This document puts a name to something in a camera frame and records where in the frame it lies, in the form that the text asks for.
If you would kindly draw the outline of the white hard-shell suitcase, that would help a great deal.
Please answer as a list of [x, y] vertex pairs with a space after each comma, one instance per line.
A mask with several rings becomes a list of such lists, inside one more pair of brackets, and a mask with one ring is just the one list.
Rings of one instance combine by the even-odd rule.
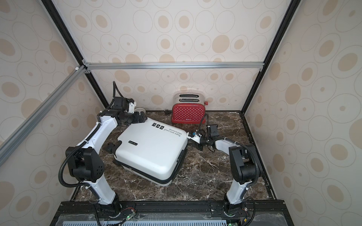
[[182, 168], [187, 145], [186, 131], [148, 118], [129, 125], [105, 150], [114, 156], [115, 165], [168, 186]]

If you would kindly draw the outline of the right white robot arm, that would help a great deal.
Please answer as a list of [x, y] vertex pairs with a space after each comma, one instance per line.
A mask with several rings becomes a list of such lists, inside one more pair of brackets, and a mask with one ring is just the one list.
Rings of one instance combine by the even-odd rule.
[[193, 133], [188, 132], [187, 138], [192, 140], [200, 151], [208, 147], [229, 155], [233, 181], [226, 193], [226, 203], [232, 207], [240, 205], [247, 191], [257, 183], [263, 172], [255, 146], [244, 145], [220, 136], [216, 124], [207, 126], [206, 132], [199, 130]]

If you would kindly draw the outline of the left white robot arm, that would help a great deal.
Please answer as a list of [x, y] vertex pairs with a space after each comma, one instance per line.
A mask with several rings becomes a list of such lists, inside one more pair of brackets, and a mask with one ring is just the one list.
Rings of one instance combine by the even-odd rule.
[[105, 165], [99, 156], [100, 150], [118, 126], [144, 123], [144, 112], [135, 110], [133, 99], [115, 97], [111, 104], [96, 116], [96, 125], [87, 137], [76, 147], [66, 150], [66, 158], [62, 163], [58, 180], [64, 187], [84, 186], [91, 190], [105, 210], [120, 213], [121, 204], [118, 195], [110, 188], [105, 176]]

